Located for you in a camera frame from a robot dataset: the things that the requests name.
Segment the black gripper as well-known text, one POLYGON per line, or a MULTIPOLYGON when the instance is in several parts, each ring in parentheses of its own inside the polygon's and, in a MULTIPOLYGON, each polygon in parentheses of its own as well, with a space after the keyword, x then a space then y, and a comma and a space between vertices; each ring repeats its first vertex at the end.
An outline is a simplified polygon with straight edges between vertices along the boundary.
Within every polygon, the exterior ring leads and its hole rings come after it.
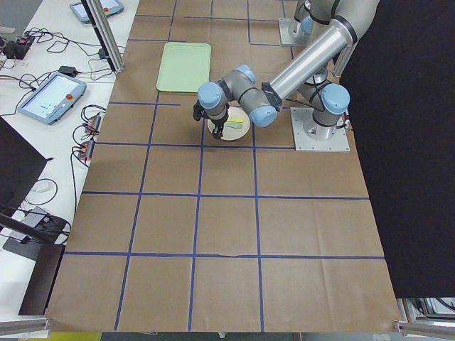
POLYGON ((213 123, 212 135, 214 139, 221 139, 223 137, 223 129, 224 124, 228 120, 228 113, 226 113, 220 119, 211 119, 210 121, 213 123))

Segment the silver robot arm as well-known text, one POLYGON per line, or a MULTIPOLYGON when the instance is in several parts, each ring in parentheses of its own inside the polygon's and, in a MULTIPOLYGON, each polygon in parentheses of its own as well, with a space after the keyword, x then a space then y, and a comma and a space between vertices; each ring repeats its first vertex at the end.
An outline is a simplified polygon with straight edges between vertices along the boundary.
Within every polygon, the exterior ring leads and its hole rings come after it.
POLYGON ((321 25, 339 22, 350 34, 348 45, 367 32, 376 14, 377 0, 310 1, 309 16, 321 25))
POLYGON ((255 74, 248 65, 240 65, 216 82, 202 84, 197 92, 198 101, 193 106, 196 121, 208 119, 214 124, 212 135, 223 137, 231 101, 236 101, 255 126, 269 126, 290 94, 297 91, 319 71, 323 64, 356 42, 352 25, 342 16, 335 16, 328 29, 304 49, 296 59, 271 82, 255 87, 255 74))

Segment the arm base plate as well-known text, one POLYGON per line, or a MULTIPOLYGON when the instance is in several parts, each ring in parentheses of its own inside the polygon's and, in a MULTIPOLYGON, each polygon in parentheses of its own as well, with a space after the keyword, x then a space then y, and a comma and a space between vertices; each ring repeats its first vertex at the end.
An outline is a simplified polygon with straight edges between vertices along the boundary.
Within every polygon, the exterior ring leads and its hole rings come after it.
POLYGON ((346 128, 339 118, 335 126, 324 127, 313 118, 314 109, 292 107, 291 125, 296 151, 342 152, 350 151, 346 128))
POLYGON ((279 18, 279 37, 281 46, 300 45, 297 38, 301 23, 294 18, 279 18))

